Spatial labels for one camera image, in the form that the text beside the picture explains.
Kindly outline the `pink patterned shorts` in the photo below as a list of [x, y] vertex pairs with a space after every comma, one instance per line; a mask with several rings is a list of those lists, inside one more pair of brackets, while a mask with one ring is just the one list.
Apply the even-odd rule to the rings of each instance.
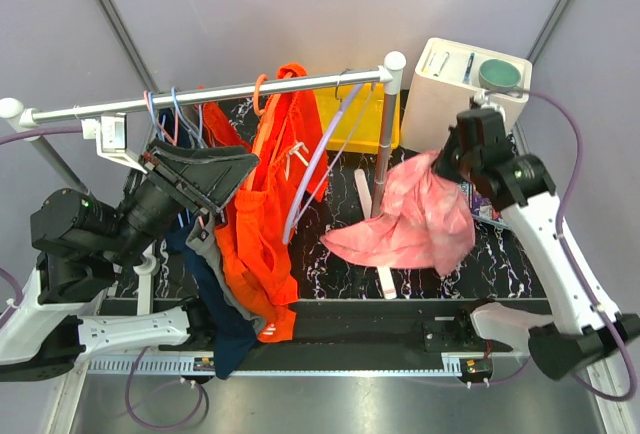
[[427, 151], [391, 168], [380, 214], [327, 232], [323, 245], [351, 264], [448, 276], [474, 248], [475, 228], [458, 184], [432, 171], [437, 156]]

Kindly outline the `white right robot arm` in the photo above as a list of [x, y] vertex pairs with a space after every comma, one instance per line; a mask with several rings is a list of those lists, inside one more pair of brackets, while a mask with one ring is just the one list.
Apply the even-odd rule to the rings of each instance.
[[639, 336], [639, 317], [624, 314], [599, 285], [568, 228], [557, 228], [561, 201], [543, 162], [512, 152], [503, 116], [491, 107], [457, 115], [434, 172], [468, 181], [488, 199], [525, 250], [550, 314], [478, 301], [454, 325], [466, 350], [488, 340], [532, 357], [548, 378], [567, 375], [624, 348]]

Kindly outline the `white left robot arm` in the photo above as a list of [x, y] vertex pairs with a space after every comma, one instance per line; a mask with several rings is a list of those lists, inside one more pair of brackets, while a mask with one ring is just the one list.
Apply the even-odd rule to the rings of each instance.
[[258, 163], [240, 145], [187, 149], [154, 140], [142, 158], [145, 173], [117, 207], [69, 188], [52, 193], [30, 218], [34, 269], [1, 320], [2, 381], [52, 379], [124, 349], [213, 347], [223, 323], [201, 298], [130, 317], [82, 311], [115, 283], [117, 267], [150, 266], [145, 250], [183, 211], [220, 213]]

